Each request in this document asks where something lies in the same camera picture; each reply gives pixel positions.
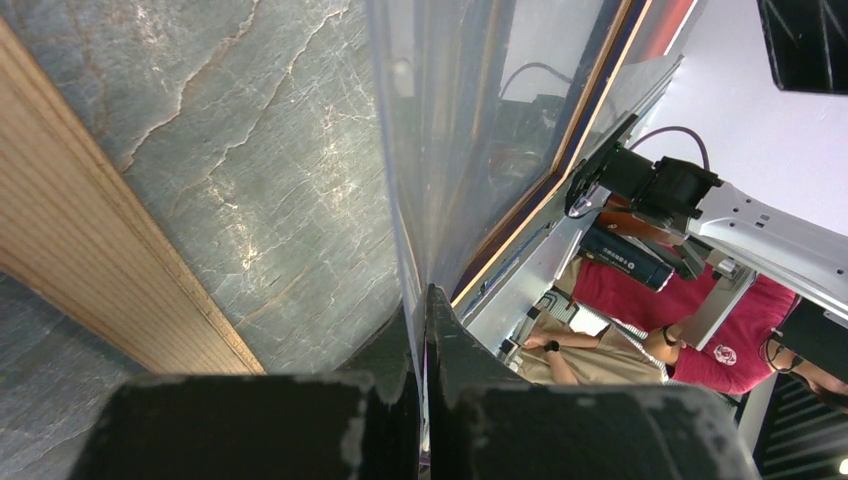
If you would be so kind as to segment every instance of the clear plastic sheet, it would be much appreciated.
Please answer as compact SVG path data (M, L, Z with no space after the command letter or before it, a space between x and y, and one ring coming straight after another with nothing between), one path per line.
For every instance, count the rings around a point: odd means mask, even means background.
M422 345L423 288L453 291L487 236L552 170L620 4L369 0L413 347Z

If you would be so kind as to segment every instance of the black cable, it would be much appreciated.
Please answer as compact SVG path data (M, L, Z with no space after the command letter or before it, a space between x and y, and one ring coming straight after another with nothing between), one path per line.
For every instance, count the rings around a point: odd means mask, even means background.
M542 62L530 62L530 63L528 63L528 64L526 64L526 65L522 65L522 66L521 66L518 70L516 70L515 72L513 72L513 73L512 73L512 75L510 75L508 79L506 79L506 83L504 83L504 86L503 86L503 88L501 89L500 98L503 98L504 94L506 93L506 89L509 87L509 84L510 84L510 83L512 83L512 81L513 81L513 80L515 80L515 77L517 77L517 76L518 76L521 72L523 72L523 71L525 71L525 70L529 70L529 69L531 69L531 68L541 68L542 70L544 70L544 71L546 71L546 72L550 73L551 75L553 75L553 76L557 77L558 79L562 80L563 82L565 82L565 83L567 83L567 84L569 84L569 85L570 85L572 82L574 82L574 79L573 79L573 78L571 78L571 77L569 77L569 76L565 75L564 73L560 73L560 72L559 72L558 70L556 70L554 67L552 67L552 66L550 66L550 65L548 65L548 64L546 64L546 63L542 63Z
M698 144L698 149L701 151L701 162L704 164L704 170L706 170L708 172L710 171L710 157L707 154L707 146L704 144L704 140L701 138L700 135L695 133L695 131L692 130L691 128L682 127L680 125L672 125L670 127L658 128L658 129L654 130L653 132L651 132L651 133L645 135L644 137L640 138L639 140L636 140L636 142L634 142L633 145L631 145L629 147L629 149L630 150L636 150L636 147L638 147L645 140L647 140L647 139L649 139L649 138L651 138L655 135L659 135L661 133L666 133L666 132L682 132L682 133L685 133L685 134L689 135L690 137L692 137L695 140L695 143Z
M590 209L590 210L586 210L585 212L581 213L580 215L578 215L576 217L572 217L571 215L569 215L568 218L571 218L573 220L579 220L579 219L585 217L586 215L589 215L590 213L594 213L594 212L598 212L598 213L633 213L633 212L635 212L635 210L631 207L596 207L596 208L593 208L593 209Z

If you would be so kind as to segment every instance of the wristband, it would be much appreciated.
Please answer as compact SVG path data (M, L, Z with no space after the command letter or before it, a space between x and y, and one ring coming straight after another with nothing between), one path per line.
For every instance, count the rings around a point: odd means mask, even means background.
M665 340L665 344L669 347L676 347L679 340L672 340L668 338L668 329L671 325L664 326L661 331L663 332L663 340Z

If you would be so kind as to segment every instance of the wood grain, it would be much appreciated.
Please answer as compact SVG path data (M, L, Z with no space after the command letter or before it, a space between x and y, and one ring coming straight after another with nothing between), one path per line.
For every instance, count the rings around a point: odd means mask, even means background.
M154 372L264 369L0 21L0 265Z
M507 240L505 242L503 242L498 247L498 249L488 259L486 264L482 268L480 268L480 270L477 271L477 273L474 275L474 277L471 278L465 284L465 287L459 293L456 294L456 296L451 300L452 306L455 307L459 304L459 302L462 301L462 299L471 291L473 286L477 285L477 282L479 282L480 279L483 277L483 275L485 275L486 272L492 267L492 265L494 265L495 261L497 261L497 259L499 259L501 257L501 255L503 255L503 253L506 251L506 249L512 244L513 241L515 241L515 239L518 237L518 235L533 220L533 217L535 217L542 210L542 208L544 208L544 206L547 205L548 202L550 202L554 198L554 196L557 193L557 190L559 190L559 188L562 186L562 184L568 178L568 175L571 173L571 169L574 168L574 164L576 163L575 160L577 159L577 155L579 155L580 150L583 147L583 143L586 141L586 137L589 134L590 127L595 122L595 119L597 118L598 113L601 110L601 106L603 105L604 100L606 99L607 94L609 93L609 89L612 86L613 82L615 81L615 77L618 75L618 71L621 68L621 64L622 64L622 62L624 62L624 58L627 56L627 52L630 50L630 46L633 43L633 39L635 38L636 33L639 31L639 26L642 24L642 21L645 19L645 13L647 13L648 9L651 6L651 0L647 0L644 5L642 5L641 7L638 7L638 8L640 8L640 11L637 12L638 19L636 21L636 25L633 28L633 30L630 32L630 35L627 37L627 41L624 45L624 49L622 50L621 55L618 58L615 59L615 62L616 62L615 68L613 69L609 80L604 85L603 91L601 92L601 95L600 95L600 98L599 98L597 104L595 104L592 108L588 108L587 103L588 103L589 96L590 96L592 90L594 89L594 86L600 80L598 78L598 76L599 76L599 73L601 71L601 67L603 66L604 62L609 60L608 56L609 56L609 52L612 48L613 42L616 40L616 36L618 35L618 32L621 28L621 25L624 22L626 16L628 15L629 9L631 8L631 6L633 6L633 5L632 5L632 2L629 1L629 0L622 2L622 5L618 10L618 14L616 15L615 20L613 21L613 24L610 27L610 34L607 35L607 38L604 41L603 48L601 49L600 60L595 63L595 65L592 69L592 72L589 76L589 81L587 82L587 87L583 90L583 93L582 93L582 95L581 95L581 97L578 101L578 107L576 109L576 113L575 113L575 115L573 115L571 117L571 120L568 124L568 127L566 128L565 133L563 135L562 142L560 143L557 154L554 157L555 168L556 168L556 166L560 165L562 162L567 162L566 168L564 169L564 172L561 174L561 176L560 176L559 180L556 182L556 184L554 184L547 191L545 197L541 201L539 201L539 203L535 206L533 211L529 215L527 215L527 217L521 222L521 224L510 234L509 238L507 238ZM574 135L574 130L576 129L577 122L581 118L584 118L585 115L589 115L589 126L584 129L583 133L581 134L580 138L578 139L577 148L574 149L574 153L569 158L564 158L565 157L565 148L568 145L568 143L573 140L572 136ZM545 180L547 180L547 179L544 179L543 181L541 181L539 183L539 185L543 186ZM528 196L530 196L530 195L525 194L525 197L522 197L521 202L524 202L525 201L524 198L527 198ZM501 223L499 223L499 226L494 231L497 232L499 228L502 228L503 226L507 225L508 223L509 223L508 221L502 220Z

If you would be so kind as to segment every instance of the shirt logo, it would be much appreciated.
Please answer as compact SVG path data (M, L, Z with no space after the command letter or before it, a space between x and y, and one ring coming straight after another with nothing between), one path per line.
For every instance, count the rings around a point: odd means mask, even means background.
M713 350L716 360L725 365L736 365L736 351L730 347L719 345Z

